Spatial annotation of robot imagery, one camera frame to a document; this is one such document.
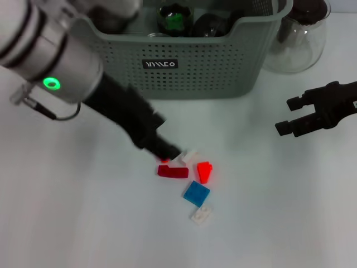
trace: green led light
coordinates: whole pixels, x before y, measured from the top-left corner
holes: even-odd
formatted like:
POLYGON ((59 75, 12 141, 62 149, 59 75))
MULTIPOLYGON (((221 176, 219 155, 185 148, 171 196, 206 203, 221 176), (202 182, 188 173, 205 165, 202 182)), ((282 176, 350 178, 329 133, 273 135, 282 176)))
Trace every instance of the green led light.
POLYGON ((59 90, 61 88, 61 83, 58 81, 58 79, 53 78, 53 77, 47 77, 44 80, 44 85, 47 89, 49 90, 59 90))

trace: lego brick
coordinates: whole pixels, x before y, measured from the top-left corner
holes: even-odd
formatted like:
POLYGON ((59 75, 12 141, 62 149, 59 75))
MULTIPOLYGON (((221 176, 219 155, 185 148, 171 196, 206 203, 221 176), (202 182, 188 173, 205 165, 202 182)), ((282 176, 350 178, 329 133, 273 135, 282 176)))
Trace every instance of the lego brick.
POLYGON ((209 177, 211 175, 213 167, 209 162, 199 163, 197 165, 197 170, 199 172, 200 183, 206 184, 208 183, 209 177))
POLYGON ((180 155, 178 161, 181 165, 187 166, 196 155, 197 155, 197 151, 189 151, 180 155))
POLYGON ((208 207, 207 205, 202 205, 202 207, 200 207, 196 213, 192 216, 192 220, 197 224, 197 225, 201 225, 202 223, 204 223, 206 221, 206 219, 208 218, 208 216, 211 214, 212 209, 210 207, 208 207))
POLYGON ((184 198, 200 208, 206 200, 210 191, 210 189, 193 181, 186 193, 184 194, 184 198))
POLYGON ((173 179, 187 179, 189 177, 189 169, 186 167, 159 166, 157 175, 173 179))

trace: black cable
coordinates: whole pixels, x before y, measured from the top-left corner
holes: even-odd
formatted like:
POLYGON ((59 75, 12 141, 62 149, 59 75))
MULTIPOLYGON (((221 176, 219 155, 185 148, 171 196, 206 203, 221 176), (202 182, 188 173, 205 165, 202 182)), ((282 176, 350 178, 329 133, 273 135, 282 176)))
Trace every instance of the black cable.
POLYGON ((55 120, 56 120, 56 121, 62 121, 62 122, 63 122, 63 121, 70 121, 70 120, 76 118, 76 117, 79 115, 80 109, 81 109, 81 104, 78 103, 78 104, 77 104, 77 111, 76 111, 73 115, 68 116, 68 117, 60 117, 60 118, 57 118, 57 119, 55 119, 55 120))
POLYGON ((74 119, 75 117, 77 117, 79 115, 79 112, 81 109, 81 103, 78 103, 77 110, 74 114, 72 114, 71 116, 68 116, 68 117, 58 118, 57 115, 55 115, 52 111, 50 111, 45 106, 43 106, 41 103, 39 103, 38 101, 36 101, 30 97, 27 97, 26 99, 24 99, 23 102, 28 107, 30 107, 31 109, 35 110, 38 113, 41 113, 42 115, 46 116, 47 118, 49 118, 51 120, 55 120, 55 121, 61 121, 61 122, 74 119))

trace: blue lego brick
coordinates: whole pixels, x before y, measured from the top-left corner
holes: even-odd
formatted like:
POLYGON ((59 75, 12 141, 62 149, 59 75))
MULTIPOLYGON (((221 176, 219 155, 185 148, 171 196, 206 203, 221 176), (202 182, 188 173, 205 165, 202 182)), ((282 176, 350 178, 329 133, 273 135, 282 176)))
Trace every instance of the blue lego brick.
POLYGON ((184 198, 200 208, 206 200, 210 191, 210 189, 193 181, 186 193, 184 194, 184 198))

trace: green bottle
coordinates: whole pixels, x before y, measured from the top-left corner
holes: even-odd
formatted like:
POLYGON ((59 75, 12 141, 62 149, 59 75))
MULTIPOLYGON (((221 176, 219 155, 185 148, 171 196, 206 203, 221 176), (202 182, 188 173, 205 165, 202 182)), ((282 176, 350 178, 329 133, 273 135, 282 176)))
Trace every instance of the green bottle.
POLYGON ((189 37, 194 25, 194 8, 189 0, 162 0, 157 9, 157 24, 163 34, 189 37))

